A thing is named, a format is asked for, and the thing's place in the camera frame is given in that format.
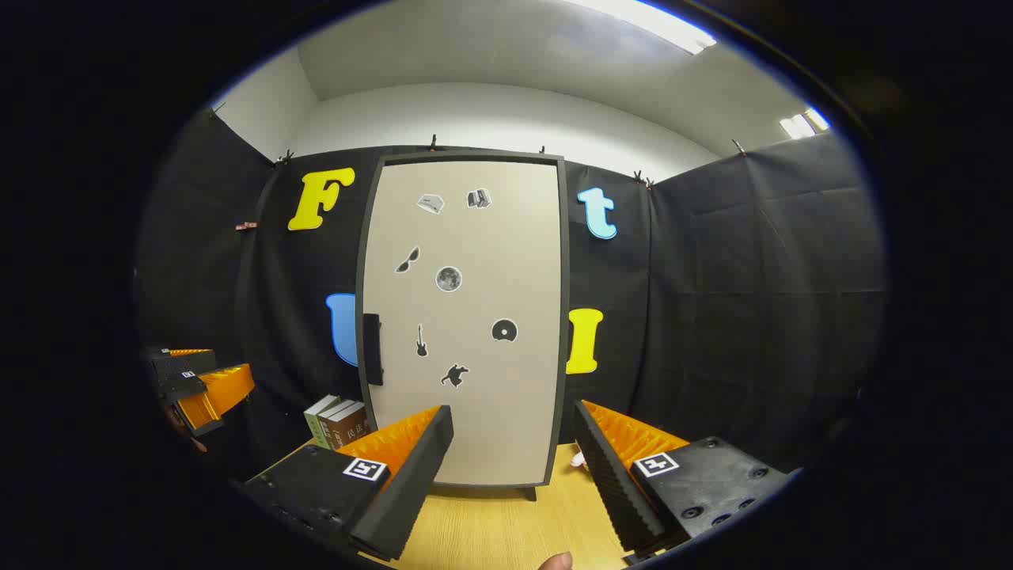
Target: black handle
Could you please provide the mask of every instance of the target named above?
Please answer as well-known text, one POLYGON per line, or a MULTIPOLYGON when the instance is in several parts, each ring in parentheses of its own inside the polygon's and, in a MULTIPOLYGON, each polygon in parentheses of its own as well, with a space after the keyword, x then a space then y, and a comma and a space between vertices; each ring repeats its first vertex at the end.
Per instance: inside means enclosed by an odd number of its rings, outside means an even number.
POLYGON ((363 356, 366 358, 366 382, 383 386, 383 369, 380 368, 380 316, 363 314, 363 356))

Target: wooden table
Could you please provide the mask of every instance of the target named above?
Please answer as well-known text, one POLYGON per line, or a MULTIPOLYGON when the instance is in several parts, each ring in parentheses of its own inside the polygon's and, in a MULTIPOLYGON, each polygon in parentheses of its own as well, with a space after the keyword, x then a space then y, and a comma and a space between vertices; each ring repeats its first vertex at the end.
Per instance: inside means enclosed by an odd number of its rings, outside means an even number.
POLYGON ((419 570, 537 570, 569 551, 579 570, 618 570, 626 554, 598 489, 571 468, 576 444, 556 449, 552 482, 531 502, 520 490, 434 489, 398 560, 381 564, 419 570))

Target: sticker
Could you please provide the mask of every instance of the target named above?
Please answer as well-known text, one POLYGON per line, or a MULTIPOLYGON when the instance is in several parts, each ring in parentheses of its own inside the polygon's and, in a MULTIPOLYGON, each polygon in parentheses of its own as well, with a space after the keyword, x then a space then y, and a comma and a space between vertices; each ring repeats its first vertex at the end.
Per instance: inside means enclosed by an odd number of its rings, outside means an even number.
POLYGON ((418 198, 417 205, 431 214, 439 214, 440 210, 443 210, 443 197, 440 197, 436 193, 423 193, 418 198))
POLYGON ((640 468, 644 477, 654 477, 655 475, 661 475, 663 473, 679 469, 679 464, 673 462, 668 454, 657 454, 656 456, 637 460, 633 463, 636 464, 636 467, 640 468))
POLYGON ((409 268, 411 268, 411 261, 416 261, 416 260, 418 260, 418 245, 415 245, 415 248, 412 249, 410 253, 408 253, 408 258, 404 259, 404 261, 401 262, 401 264, 394 267, 394 272, 404 272, 408 270, 409 268))
POLYGON ((380 474, 385 469, 387 469, 387 464, 356 458, 341 473, 359 479, 365 479, 366 481, 376 481, 380 479, 380 474))
POLYGON ((598 369, 595 333, 603 319, 605 316, 597 309, 574 309, 569 313, 569 321, 573 324, 573 342, 570 358, 566 361, 567 375, 587 375, 598 369))
POLYGON ((418 340, 415 341, 415 352, 418 356, 426 357, 430 355, 428 351, 425 350, 425 343, 422 342, 422 326, 418 326, 418 340))
POLYGON ((447 294, 457 292, 461 288, 462 280, 461 270, 456 266, 448 265, 437 271, 437 288, 440 288, 441 292, 447 294))
POLYGON ((359 367, 356 349, 356 297, 352 294, 334 294, 324 302, 330 310, 330 339, 338 358, 359 367))
POLYGON ((497 341, 517 340, 517 325, 510 319, 500 319, 492 324, 492 338, 497 341))
POLYGON ((468 192, 469 208, 488 208, 491 203, 492 198, 489 197, 489 190, 484 187, 473 189, 468 192))
POLYGON ((588 219, 588 229, 595 237, 612 239, 619 233, 616 226, 610 224, 605 219, 605 211, 614 209, 616 203, 605 196, 605 191, 602 188, 588 188, 577 193, 576 198, 583 201, 585 216, 588 219))
POLYGON ((454 365, 450 368, 450 371, 447 371, 447 376, 440 379, 440 384, 447 386, 447 381, 450 381, 450 384, 454 385, 454 388, 458 388, 461 386, 461 383, 464 382, 461 380, 461 375, 470 372, 471 371, 468 371, 464 367, 458 367, 455 362, 454 365))
POLYGON ((341 187, 347 187, 354 181, 356 171, 352 168, 310 172, 303 176, 303 193, 299 196, 296 215, 289 220, 289 231, 320 227, 323 224, 323 218, 318 213, 320 206, 323 206, 324 212, 329 212, 337 201, 341 187))

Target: finger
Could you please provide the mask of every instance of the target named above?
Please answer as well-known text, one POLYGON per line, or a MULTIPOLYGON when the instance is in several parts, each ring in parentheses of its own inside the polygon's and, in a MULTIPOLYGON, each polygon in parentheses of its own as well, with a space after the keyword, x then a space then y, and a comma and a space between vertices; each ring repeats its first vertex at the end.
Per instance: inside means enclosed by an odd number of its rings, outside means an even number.
POLYGON ((538 567, 538 570, 571 570, 571 568, 573 568, 573 556, 568 552, 564 552, 549 557, 548 560, 538 567))

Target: ceiling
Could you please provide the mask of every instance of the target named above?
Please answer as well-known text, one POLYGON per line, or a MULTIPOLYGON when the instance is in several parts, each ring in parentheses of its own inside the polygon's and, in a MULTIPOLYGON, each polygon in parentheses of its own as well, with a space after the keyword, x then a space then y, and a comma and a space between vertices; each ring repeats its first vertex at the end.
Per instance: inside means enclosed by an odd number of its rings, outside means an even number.
POLYGON ((394 0, 299 46, 321 100, 411 83, 556 91, 636 114, 719 156, 786 140, 805 103, 728 46, 691 56, 562 0, 394 0))

